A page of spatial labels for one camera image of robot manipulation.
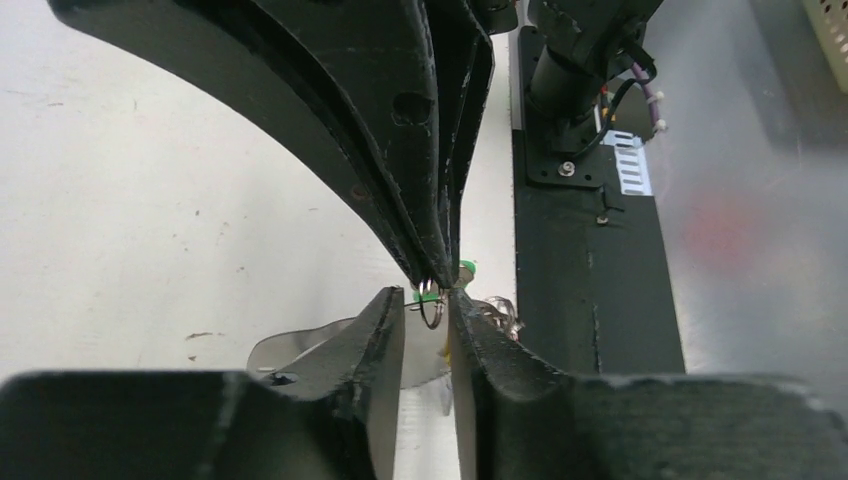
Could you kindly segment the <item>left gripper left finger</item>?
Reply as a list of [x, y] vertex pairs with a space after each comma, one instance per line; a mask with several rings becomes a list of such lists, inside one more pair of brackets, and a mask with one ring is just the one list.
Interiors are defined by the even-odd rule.
[[237, 371], [39, 371], [1, 388], [5, 479], [388, 479], [401, 359], [400, 288], [356, 316], [357, 362]]

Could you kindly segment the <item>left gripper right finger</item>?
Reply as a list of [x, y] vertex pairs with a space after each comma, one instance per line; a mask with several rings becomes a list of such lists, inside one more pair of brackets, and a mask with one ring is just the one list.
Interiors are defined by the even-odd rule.
[[802, 382], [572, 375], [449, 295], [465, 479], [843, 479], [847, 428]]

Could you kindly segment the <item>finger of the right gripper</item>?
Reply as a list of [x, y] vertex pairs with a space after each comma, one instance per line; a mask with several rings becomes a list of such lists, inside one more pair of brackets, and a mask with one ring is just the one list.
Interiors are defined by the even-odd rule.
[[453, 283], [422, 2], [53, 1], [50, 9], [271, 136], [357, 214], [412, 283]]
[[426, 3], [438, 87], [438, 190], [445, 258], [431, 278], [458, 277], [460, 205], [481, 127], [492, 71], [492, 43], [470, 1]]

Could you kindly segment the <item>metal keyring plate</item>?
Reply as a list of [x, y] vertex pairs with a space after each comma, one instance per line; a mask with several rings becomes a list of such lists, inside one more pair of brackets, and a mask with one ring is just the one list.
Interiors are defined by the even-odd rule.
[[[357, 362], [368, 346], [367, 336], [374, 324], [356, 323], [356, 317], [330, 322], [321, 327], [272, 335], [259, 341], [248, 356], [246, 370], [256, 378], [293, 369], [298, 375], [313, 372], [320, 360], [340, 367], [345, 360]], [[448, 321], [430, 330], [421, 319], [419, 306], [408, 304], [403, 318], [390, 325], [389, 348], [401, 359], [400, 387], [410, 389], [441, 379], [449, 373], [442, 351], [447, 340]]]

